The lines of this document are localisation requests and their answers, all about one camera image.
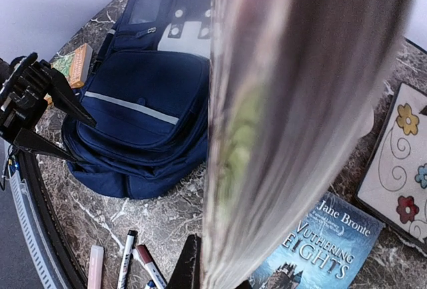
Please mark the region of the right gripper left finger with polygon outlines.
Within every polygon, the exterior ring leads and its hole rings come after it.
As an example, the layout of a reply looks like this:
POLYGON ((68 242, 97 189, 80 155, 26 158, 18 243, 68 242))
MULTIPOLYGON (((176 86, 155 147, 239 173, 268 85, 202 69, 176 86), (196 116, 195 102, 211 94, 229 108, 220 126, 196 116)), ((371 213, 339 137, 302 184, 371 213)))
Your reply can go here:
POLYGON ((196 234, 189 235, 166 288, 199 289, 200 255, 201 238, 196 234))

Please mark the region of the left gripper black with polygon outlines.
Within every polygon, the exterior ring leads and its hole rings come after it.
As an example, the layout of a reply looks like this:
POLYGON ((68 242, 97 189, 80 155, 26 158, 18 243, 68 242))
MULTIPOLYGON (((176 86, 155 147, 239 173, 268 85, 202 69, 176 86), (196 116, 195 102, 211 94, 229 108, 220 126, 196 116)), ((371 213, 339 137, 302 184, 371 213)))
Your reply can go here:
POLYGON ((48 93, 54 106, 76 120, 95 127, 97 122, 81 105, 65 76, 36 52, 15 58, 1 88, 1 138, 22 150, 69 162, 76 159, 34 131, 47 108, 48 93))

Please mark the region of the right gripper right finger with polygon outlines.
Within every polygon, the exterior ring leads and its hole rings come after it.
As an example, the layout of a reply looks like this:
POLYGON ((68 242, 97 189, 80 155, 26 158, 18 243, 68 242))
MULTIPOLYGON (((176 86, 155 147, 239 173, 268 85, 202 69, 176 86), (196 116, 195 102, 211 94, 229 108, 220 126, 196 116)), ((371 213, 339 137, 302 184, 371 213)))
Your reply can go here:
POLYGON ((239 286, 238 289, 252 289, 250 282, 248 280, 243 281, 239 286))

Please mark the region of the yellow tip highlighter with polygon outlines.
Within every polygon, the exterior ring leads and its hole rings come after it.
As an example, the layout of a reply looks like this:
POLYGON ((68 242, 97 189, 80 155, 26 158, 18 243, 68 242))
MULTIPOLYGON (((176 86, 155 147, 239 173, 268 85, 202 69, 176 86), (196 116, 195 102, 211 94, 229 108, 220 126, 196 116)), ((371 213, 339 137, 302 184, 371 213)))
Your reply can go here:
POLYGON ((87 289, 100 289, 102 282, 104 249, 102 246, 92 245, 89 257, 89 274, 87 289))

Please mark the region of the Wuthering Heights blue book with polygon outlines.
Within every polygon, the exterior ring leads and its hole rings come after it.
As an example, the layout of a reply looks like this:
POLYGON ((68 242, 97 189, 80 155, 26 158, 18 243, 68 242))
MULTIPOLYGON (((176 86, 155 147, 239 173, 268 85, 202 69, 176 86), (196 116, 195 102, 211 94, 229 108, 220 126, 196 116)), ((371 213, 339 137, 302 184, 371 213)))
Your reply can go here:
POLYGON ((349 288, 384 224, 326 192, 249 278, 251 288, 349 288))

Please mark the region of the navy blue student backpack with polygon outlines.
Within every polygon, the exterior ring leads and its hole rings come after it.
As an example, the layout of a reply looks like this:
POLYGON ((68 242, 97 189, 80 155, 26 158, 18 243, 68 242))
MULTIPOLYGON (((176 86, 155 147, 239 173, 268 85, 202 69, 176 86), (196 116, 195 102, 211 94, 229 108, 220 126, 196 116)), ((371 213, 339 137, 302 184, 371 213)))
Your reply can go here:
POLYGON ((211 0, 128 0, 66 117, 71 174, 94 192, 163 195, 207 156, 211 0))

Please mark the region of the Taming of the Shrew book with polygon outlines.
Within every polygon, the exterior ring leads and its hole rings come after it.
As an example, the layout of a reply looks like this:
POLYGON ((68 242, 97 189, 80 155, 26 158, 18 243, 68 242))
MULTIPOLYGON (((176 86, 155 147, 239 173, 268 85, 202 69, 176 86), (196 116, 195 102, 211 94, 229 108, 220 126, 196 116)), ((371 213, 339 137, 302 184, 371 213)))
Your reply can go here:
POLYGON ((202 288, 239 286, 352 153, 412 0, 212 0, 202 288))

